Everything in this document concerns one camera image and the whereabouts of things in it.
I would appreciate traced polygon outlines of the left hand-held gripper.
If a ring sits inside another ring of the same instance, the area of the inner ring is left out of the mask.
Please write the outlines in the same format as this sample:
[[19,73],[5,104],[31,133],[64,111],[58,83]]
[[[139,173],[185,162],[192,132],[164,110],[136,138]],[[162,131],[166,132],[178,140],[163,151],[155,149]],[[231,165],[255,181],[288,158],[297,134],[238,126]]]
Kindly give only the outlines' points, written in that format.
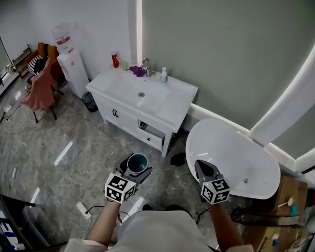
[[128,159],[125,159],[120,163],[119,168],[120,170],[109,174],[104,186],[104,195],[110,201],[123,203],[133,196],[139,184],[148,178],[152,172],[152,167],[139,173],[130,171],[128,175],[123,175],[128,169]]

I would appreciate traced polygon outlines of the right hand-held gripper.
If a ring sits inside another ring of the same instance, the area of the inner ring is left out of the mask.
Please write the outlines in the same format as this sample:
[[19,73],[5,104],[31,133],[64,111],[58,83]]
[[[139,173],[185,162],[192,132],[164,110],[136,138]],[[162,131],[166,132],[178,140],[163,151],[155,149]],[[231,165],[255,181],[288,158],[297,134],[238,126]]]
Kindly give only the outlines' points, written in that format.
[[204,201],[218,204],[228,200],[230,186],[222,174],[216,175],[216,166],[204,160],[196,160],[194,168],[196,178],[202,179],[200,195]]

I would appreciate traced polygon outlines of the dark blue cup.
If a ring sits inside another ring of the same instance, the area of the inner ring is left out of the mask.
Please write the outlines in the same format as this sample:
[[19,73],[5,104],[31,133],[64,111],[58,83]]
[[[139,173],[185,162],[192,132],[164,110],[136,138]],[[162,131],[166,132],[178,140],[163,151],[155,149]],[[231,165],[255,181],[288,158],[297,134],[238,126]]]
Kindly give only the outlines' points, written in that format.
[[141,174],[148,167],[148,159],[144,154],[132,154],[127,160],[127,169],[131,174]]

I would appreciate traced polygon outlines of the person's right forearm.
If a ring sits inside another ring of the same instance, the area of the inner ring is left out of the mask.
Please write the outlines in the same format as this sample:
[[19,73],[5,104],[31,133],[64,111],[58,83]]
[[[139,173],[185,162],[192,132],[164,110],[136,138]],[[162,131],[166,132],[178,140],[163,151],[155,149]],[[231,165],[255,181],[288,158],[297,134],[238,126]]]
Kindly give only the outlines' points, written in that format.
[[224,205],[222,203],[208,205],[208,209],[221,252],[226,252],[229,248],[235,246],[244,245],[242,237]]

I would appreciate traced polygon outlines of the person's left forearm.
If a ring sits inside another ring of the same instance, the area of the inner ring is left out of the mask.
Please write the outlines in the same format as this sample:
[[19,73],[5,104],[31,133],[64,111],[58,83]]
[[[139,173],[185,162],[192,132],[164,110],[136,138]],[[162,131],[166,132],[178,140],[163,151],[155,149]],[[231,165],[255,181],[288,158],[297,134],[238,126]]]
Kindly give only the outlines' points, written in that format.
[[107,202],[97,220],[93,224],[86,240],[93,240],[108,247],[118,218],[121,204]]

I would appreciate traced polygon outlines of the white bathtub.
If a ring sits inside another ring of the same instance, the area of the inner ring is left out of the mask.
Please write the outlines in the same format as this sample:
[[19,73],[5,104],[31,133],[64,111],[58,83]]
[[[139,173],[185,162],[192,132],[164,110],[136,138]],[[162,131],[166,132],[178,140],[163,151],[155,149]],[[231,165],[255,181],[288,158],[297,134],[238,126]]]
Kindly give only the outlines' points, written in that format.
[[279,187],[280,167],[274,156],[222,120],[196,123],[188,134],[185,154],[192,175],[196,160],[207,161],[227,179],[234,196],[265,200]]

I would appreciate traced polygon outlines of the black slipper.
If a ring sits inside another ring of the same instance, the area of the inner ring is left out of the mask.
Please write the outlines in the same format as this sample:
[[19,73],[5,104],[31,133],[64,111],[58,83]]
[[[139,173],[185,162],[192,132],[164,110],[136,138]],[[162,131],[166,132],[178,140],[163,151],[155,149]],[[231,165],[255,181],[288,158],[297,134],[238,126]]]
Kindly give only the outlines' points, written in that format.
[[178,153],[172,156],[170,159],[170,164],[176,167],[182,166],[185,163],[186,163],[186,154],[184,152]]

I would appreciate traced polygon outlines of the white vanity drawer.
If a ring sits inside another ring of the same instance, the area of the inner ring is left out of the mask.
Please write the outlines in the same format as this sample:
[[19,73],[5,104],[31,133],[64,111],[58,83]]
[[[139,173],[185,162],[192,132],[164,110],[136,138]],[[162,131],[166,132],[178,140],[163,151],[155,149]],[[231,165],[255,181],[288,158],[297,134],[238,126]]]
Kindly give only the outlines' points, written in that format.
[[139,127],[137,128],[138,138],[151,147],[162,151],[165,133],[139,120]]

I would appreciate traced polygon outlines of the person's right black shoe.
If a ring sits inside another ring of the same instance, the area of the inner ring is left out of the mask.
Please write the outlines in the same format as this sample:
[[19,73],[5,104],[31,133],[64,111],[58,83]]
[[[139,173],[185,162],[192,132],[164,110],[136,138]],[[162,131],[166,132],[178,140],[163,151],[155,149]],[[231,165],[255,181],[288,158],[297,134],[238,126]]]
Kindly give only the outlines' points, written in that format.
[[186,212],[187,214],[190,215],[191,218],[193,218],[192,214],[187,211],[185,208],[179,206],[179,205],[176,205],[176,204],[172,204],[172,205],[169,205],[165,208],[165,211],[183,211],[183,212]]

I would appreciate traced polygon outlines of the black round item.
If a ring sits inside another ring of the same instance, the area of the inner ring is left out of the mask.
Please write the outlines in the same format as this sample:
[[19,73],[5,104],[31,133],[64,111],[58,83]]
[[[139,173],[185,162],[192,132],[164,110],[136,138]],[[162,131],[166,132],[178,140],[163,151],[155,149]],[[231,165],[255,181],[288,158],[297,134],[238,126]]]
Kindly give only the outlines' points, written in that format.
[[239,223],[242,225],[251,224],[254,220],[254,216],[252,214],[250,214],[250,208],[249,207],[246,207],[246,208],[237,207],[237,208],[235,208],[232,211],[230,217],[231,217],[233,222]]

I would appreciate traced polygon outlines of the white power strip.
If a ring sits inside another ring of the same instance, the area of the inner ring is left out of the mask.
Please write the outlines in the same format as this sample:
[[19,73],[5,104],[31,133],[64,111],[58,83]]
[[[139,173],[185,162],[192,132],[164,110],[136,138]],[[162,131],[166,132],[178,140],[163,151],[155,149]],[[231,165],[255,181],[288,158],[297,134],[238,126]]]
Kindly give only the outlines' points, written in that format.
[[89,211],[86,209],[82,202],[78,202],[76,204],[76,207],[79,210],[79,212],[84,216],[85,219],[91,218],[91,214],[89,213]]

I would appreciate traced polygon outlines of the person's white shirt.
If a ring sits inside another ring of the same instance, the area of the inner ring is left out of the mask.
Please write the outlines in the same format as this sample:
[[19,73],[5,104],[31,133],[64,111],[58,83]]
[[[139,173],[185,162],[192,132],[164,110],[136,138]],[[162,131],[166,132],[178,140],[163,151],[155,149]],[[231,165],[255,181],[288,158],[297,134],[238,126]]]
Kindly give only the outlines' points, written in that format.
[[184,211],[141,211],[119,228],[115,245],[71,239],[64,252],[213,252]]

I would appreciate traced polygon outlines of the white vanity sink cabinet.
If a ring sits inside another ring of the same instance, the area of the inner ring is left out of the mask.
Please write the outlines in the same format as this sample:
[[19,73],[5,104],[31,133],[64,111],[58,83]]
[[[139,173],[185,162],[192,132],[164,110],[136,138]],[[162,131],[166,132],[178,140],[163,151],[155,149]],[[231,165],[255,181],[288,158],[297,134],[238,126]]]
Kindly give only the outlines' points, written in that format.
[[163,83],[160,77],[159,72],[151,77],[137,77],[130,70],[110,68],[88,83],[86,89],[105,123],[112,123],[137,139],[139,120],[165,133],[161,153],[166,157],[198,88],[173,77]]

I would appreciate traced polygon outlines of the wooden spoon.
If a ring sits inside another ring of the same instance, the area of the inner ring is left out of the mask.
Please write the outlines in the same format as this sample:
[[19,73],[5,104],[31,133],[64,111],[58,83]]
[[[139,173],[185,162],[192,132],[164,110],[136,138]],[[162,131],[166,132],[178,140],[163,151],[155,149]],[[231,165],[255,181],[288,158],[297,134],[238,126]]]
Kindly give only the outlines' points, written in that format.
[[279,204],[277,207],[281,208],[283,206],[291,206],[293,204],[293,198],[290,197],[286,202]]

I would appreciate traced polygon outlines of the large brown cardboard box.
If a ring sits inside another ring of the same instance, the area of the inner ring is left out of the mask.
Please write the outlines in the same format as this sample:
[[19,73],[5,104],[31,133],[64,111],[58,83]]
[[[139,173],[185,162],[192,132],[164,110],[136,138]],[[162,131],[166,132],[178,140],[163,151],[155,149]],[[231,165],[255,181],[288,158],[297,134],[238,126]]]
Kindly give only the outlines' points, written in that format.
[[[279,246],[275,248],[271,240],[274,233],[280,235]],[[288,252],[295,241],[306,236],[305,228],[290,226],[246,226],[242,233],[244,243],[252,245],[254,252]]]

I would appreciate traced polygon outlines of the purple cloth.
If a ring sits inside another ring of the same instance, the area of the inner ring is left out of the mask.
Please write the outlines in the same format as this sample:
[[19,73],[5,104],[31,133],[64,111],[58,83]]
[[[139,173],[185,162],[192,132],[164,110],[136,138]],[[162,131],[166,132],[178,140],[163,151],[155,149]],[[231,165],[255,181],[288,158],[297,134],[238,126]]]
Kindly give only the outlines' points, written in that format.
[[129,70],[137,77],[143,77],[146,74],[146,70],[143,67],[131,66]]

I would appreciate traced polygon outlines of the chrome faucet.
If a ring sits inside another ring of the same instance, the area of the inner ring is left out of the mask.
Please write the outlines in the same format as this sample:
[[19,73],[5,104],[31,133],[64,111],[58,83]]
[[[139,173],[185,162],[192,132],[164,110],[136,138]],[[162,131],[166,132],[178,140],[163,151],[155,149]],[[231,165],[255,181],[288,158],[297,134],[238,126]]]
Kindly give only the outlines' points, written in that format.
[[150,60],[149,58],[144,58],[141,62],[140,69],[142,69],[147,77],[151,77],[155,71],[150,67]]

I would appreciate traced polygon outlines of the white water dispenser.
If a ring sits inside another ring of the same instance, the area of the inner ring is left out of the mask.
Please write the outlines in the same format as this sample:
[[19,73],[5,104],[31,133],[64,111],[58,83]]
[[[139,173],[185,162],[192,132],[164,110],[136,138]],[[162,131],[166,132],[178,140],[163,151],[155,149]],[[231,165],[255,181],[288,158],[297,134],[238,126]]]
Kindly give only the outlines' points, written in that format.
[[67,54],[60,54],[57,57],[59,65],[65,75],[72,92],[81,99],[87,92],[86,85],[89,83],[80,53],[73,49]]

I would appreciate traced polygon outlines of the pink cloth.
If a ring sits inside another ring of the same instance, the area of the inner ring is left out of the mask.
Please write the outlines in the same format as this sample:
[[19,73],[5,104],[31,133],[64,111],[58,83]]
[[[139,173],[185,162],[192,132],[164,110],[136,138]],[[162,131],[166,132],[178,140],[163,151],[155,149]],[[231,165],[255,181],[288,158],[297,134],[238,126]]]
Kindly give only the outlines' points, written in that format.
[[52,77],[50,59],[47,60],[43,70],[32,77],[32,85],[28,97],[22,99],[21,104],[36,111],[40,109],[47,109],[54,103],[53,89],[57,89],[57,81]]

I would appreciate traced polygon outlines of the orange chair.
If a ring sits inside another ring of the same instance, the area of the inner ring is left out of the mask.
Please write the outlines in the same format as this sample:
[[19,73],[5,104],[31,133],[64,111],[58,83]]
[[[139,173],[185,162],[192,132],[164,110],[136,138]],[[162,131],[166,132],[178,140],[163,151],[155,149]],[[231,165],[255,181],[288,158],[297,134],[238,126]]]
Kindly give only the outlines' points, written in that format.
[[37,51],[41,58],[49,58],[50,62],[55,62],[59,55],[57,47],[44,43],[38,43]]

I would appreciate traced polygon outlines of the black white striped cloth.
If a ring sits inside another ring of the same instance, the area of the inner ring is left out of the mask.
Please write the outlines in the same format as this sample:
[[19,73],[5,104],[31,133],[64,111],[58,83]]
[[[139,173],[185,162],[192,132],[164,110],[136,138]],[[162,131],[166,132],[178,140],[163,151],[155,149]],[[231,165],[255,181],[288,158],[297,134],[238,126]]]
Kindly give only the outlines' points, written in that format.
[[37,76],[45,67],[48,58],[42,58],[40,55],[34,57],[28,63],[28,70],[31,74]]

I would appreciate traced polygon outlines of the clear water jug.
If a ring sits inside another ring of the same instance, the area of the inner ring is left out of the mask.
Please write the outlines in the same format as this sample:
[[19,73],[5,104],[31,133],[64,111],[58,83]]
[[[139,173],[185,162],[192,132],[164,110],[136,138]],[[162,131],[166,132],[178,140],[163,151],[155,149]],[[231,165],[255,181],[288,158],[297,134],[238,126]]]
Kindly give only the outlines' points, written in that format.
[[74,49],[74,31],[75,22],[62,22],[56,25],[52,30],[52,36],[60,54],[68,54]]

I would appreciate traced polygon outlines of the metal frame shelf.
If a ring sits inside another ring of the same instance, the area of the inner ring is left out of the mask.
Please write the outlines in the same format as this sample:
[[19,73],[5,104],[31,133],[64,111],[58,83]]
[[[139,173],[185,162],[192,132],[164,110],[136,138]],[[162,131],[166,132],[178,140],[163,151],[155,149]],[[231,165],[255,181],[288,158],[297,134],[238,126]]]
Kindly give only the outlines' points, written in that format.
[[31,54],[32,51],[30,45],[27,44],[27,47],[15,59],[13,59],[13,65],[22,79],[28,74],[28,63],[26,62],[26,59]]

